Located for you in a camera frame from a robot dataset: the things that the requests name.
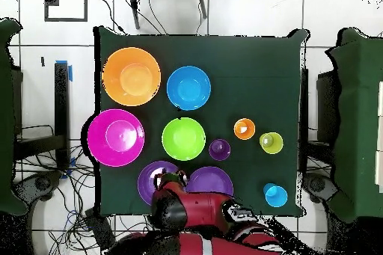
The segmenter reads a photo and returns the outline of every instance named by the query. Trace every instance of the bowl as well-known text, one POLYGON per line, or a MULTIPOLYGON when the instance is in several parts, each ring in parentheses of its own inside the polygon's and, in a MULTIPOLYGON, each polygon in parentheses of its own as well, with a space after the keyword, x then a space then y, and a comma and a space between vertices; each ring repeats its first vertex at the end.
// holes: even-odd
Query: bowl
POLYGON ((263 187, 263 193, 266 202, 274 208, 279 208, 287 202, 287 191, 273 183, 266 184, 263 187))
POLYGON ((88 147, 94 158, 106 166, 133 162, 144 147, 144 128, 125 110, 102 111, 89 125, 88 147))
POLYGON ((284 147, 284 140, 276 132, 264 133, 260 136, 260 146, 268 154, 277 154, 284 147))
POLYGON ((135 47, 111 54, 102 71, 106 93, 121 105, 143 105, 157 94, 160 83, 161 71, 156 59, 135 47))
POLYGON ((187 192, 219 192, 233 196, 233 183, 221 168, 207 166, 190 175, 187 192))
POLYGON ((209 154, 216 161, 224 161, 230 155, 230 145, 222 138, 216 139, 209 146, 209 154))
POLYGON ((248 140, 255 133, 255 124, 252 120, 243 118, 234 124, 234 134, 241 140, 248 140))
POLYGON ((180 67, 168 79, 166 92, 176 107, 189 111, 200 108, 209 99, 211 91, 207 74, 194 66, 180 67))
POLYGON ((163 169, 165 169, 167 173, 175 173, 178 167, 170 162, 157 161, 148 164, 138 176, 138 193, 142 200, 148 205, 152 203, 152 196, 156 190, 154 187, 154 175, 162 173, 163 169))
POLYGON ((197 157, 205 147, 203 127, 190 117, 179 117, 169 122, 162 132, 165 152, 179 161, 197 157))

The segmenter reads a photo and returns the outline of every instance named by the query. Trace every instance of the magenta bowl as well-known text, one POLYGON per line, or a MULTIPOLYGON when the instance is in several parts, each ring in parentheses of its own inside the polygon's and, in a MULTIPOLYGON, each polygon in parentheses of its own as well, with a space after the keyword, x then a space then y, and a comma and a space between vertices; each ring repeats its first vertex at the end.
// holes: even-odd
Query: magenta bowl
POLYGON ((88 147, 101 164, 112 167, 127 165, 140 155, 144 147, 144 128, 128 111, 105 110, 89 125, 88 147))

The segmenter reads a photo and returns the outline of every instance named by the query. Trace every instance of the dark green cloth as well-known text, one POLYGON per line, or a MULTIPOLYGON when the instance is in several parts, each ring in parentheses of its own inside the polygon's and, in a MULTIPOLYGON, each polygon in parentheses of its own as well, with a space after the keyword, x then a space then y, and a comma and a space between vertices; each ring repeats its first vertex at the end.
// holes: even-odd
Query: dark green cloth
POLYGON ((342 92, 340 130, 334 145, 334 179, 340 187, 328 202, 341 220, 383 217, 383 194, 375 184, 379 82, 383 81, 383 39, 353 28, 342 32, 334 57, 342 92))
POLYGON ((299 30, 282 37, 196 37, 122 36, 100 27, 101 64, 124 47, 148 51, 159 63, 162 81, 159 92, 148 103, 124 107, 114 102, 101 87, 101 109, 122 108, 142 123, 145 144, 141 155, 121 168, 100 166, 101 213, 147 214, 150 207, 140 198, 137 179, 151 162, 173 162, 188 175, 203 166, 222 168, 231 178, 234 195, 256 214, 302 214, 295 204, 297 178, 298 101, 300 91, 300 50, 307 37, 299 30), (166 94, 166 83, 177 68, 192 65, 207 73, 212 92, 207 103, 194 111, 177 111, 166 94), (161 144, 162 130, 176 117, 196 119, 205 130, 203 152, 189 162, 178 162, 166 154, 161 144), (255 136, 239 140, 234 123, 243 117, 255 122, 255 136), (264 132, 278 132, 284 148, 276 155, 265 153, 259 144, 264 132), (209 145, 224 138, 231 145, 230 157, 217 162, 209 156, 209 145), (274 182, 289 195, 286 205, 270 207, 263 186, 274 182))

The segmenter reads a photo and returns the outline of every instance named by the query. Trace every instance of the chair leg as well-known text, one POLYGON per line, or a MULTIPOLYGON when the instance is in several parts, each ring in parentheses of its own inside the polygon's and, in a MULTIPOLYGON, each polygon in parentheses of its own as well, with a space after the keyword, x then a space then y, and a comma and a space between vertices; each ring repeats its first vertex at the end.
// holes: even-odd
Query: chair leg
POLYGON ((200 10, 202 12, 203 19, 207 18, 207 16, 206 16, 206 8, 205 8, 205 1, 204 0, 200 0, 200 10))
POLYGON ((133 18, 135 19, 135 28, 140 29, 140 23, 138 22, 138 4, 137 0, 130 0, 130 5, 132 5, 133 18))

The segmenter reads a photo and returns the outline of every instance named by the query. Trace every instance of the small purple bowl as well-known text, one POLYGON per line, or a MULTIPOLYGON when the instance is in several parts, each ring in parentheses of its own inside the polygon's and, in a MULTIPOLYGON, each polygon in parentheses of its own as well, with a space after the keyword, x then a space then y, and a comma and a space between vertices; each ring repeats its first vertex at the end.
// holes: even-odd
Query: small purple bowl
POLYGON ((216 161, 223 161, 230 155, 230 145, 222 138, 218 138, 210 144, 209 154, 216 161))

